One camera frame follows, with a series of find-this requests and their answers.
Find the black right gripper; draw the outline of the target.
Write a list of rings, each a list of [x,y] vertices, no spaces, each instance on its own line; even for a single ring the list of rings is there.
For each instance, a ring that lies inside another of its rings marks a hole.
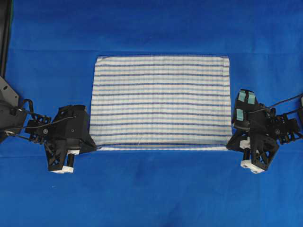
[[[303,138],[303,130],[299,126],[303,123],[301,107],[280,115],[272,108],[266,114],[264,129],[251,129],[248,135],[235,132],[226,145],[228,150],[243,151],[241,167],[254,174],[268,170],[280,145]]]

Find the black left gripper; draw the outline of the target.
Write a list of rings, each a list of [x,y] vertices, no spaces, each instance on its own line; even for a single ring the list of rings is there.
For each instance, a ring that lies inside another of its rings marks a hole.
[[[30,140],[44,146],[47,169],[57,174],[73,173],[74,158],[76,155],[90,153],[97,150],[97,146],[89,133],[78,135],[79,148],[70,149],[63,139],[52,137],[54,122],[48,119],[30,120],[25,132],[30,134]]]

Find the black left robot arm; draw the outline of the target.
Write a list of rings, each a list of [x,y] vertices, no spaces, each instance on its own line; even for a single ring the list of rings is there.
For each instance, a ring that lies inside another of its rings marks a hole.
[[[44,146],[47,169],[57,174],[73,173],[76,155],[96,151],[89,134],[89,115],[84,105],[60,107],[55,118],[34,112],[33,102],[19,102],[15,90],[0,79],[0,140],[29,134],[27,141]]]

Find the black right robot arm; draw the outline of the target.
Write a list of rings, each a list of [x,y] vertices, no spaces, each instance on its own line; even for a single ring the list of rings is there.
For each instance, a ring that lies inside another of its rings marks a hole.
[[[226,147],[243,154],[241,167],[254,174],[269,169],[283,144],[303,138],[303,96],[294,96],[296,109],[277,114],[276,104],[266,106],[249,90],[241,90],[234,102],[235,129]]]

